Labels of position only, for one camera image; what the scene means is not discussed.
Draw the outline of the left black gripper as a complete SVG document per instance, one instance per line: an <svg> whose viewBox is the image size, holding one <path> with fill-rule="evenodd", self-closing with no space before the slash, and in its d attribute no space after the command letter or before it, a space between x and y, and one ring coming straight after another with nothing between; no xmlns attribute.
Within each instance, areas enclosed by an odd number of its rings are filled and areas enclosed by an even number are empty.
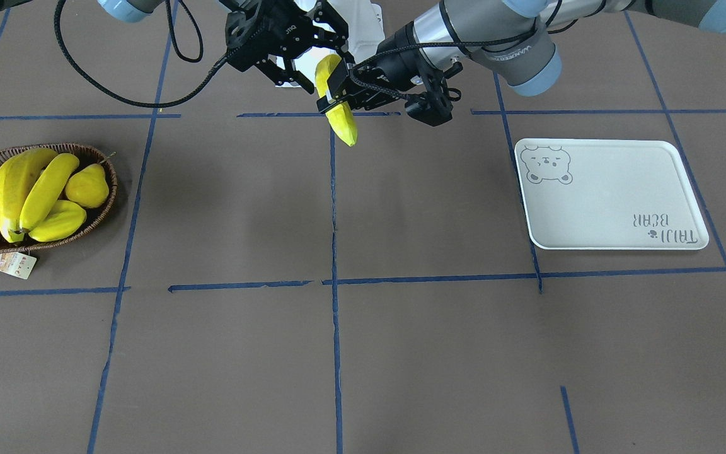
<svg viewBox="0 0 726 454"><path fill-rule="evenodd" d="M352 111L371 111L403 100L406 114L414 120L433 127L452 120L453 103L461 99L461 90L449 87L447 80L461 72L462 63L453 57L438 69L424 57L425 46L414 37L413 26L407 25L360 63L343 55L328 80L330 93L316 102L319 113L331 109L332 95L335 101L347 102Z"/></svg>

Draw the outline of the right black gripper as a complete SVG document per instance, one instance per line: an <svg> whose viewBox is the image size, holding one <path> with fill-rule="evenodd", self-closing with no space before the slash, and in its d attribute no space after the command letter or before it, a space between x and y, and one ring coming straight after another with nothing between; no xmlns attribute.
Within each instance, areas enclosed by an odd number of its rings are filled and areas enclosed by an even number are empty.
<svg viewBox="0 0 726 454"><path fill-rule="evenodd" d="M313 95L315 85L294 59L312 48L347 55L349 26L328 1L302 9L294 1L226 1L227 62L256 68L275 86L298 86Z"/></svg>

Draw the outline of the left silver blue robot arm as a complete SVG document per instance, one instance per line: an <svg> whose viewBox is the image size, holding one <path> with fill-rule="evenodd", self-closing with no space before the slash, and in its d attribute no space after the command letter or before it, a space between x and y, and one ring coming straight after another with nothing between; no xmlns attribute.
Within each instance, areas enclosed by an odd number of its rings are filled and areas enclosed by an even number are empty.
<svg viewBox="0 0 726 454"><path fill-rule="evenodd" d="M317 103L328 114L346 104L372 110L403 100L429 126L451 120L459 90L447 85L469 59L517 94L550 89L562 71L552 36L582 18L636 11L706 32L726 33L726 1L440 1L381 42L375 54L341 61Z"/></svg>

